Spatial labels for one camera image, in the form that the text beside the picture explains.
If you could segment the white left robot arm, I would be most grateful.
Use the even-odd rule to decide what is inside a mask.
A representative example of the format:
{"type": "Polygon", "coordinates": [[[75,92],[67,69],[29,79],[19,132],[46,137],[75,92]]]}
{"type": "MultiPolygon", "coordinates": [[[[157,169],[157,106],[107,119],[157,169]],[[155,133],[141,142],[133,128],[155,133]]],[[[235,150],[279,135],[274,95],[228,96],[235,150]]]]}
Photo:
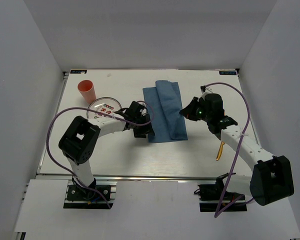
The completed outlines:
{"type": "Polygon", "coordinates": [[[93,198],[96,193],[96,180],[89,159],[99,138],[128,130],[133,130],[135,138],[155,135],[148,109],[137,101],[114,113],[101,110],[97,113],[103,117],[87,119],[76,116],[58,144],[70,163],[75,184],[79,185],[78,193],[86,200],[93,198]]]}

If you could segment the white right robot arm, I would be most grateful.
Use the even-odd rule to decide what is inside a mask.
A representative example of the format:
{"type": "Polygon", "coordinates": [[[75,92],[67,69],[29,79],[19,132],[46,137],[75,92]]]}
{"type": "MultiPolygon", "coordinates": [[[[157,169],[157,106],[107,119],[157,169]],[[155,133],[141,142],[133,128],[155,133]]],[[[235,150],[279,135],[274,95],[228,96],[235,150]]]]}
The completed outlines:
{"type": "Polygon", "coordinates": [[[150,143],[167,143],[188,139],[185,120],[205,121],[209,131],[235,150],[252,171],[251,177],[225,173],[216,178],[214,186],[201,187],[200,197],[209,200],[241,200],[249,195],[259,205],[265,206],[294,194],[290,161],[285,156],[275,156],[262,149],[245,136],[238,123],[225,115],[222,97],[205,91],[182,107],[180,94],[159,92],[155,87],[143,89],[144,100],[154,109],[150,143]]]}

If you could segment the blue cloth napkin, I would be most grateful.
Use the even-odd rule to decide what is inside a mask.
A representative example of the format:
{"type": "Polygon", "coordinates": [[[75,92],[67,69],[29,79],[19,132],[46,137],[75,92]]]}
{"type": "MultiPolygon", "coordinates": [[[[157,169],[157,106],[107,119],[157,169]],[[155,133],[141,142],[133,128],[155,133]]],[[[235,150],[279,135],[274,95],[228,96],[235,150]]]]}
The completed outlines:
{"type": "Polygon", "coordinates": [[[152,128],[154,135],[148,142],[169,143],[188,140],[179,84],[167,80],[157,80],[154,87],[142,89],[144,101],[154,110],[152,128]]]}

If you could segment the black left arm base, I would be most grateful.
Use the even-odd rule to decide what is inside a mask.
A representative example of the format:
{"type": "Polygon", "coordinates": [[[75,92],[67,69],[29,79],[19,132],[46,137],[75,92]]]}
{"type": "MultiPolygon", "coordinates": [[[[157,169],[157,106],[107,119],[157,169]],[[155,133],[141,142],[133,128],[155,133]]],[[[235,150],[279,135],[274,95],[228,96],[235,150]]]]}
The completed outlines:
{"type": "Polygon", "coordinates": [[[95,185],[100,192],[88,190],[69,181],[63,203],[64,209],[110,210],[116,197],[115,182],[101,181],[95,185]]]}

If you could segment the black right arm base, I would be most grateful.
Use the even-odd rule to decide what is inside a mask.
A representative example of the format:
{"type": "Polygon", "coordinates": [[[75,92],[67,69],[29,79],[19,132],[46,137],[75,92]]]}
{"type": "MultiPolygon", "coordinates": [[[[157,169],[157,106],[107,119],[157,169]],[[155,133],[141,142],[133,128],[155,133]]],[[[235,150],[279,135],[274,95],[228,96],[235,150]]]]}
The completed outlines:
{"type": "MultiPolygon", "coordinates": [[[[218,176],[213,183],[199,184],[193,192],[199,198],[199,208],[202,213],[215,212],[218,206],[221,194],[225,188],[229,174],[225,173],[218,176]]],[[[230,182],[226,188],[220,209],[226,207],[229,203],[234,202],[236,198],[240,198],[237,202],[226,209],[227,212],[246,212],[246,197],[250,197],[250,176],[231,175],[230,182]]]]}

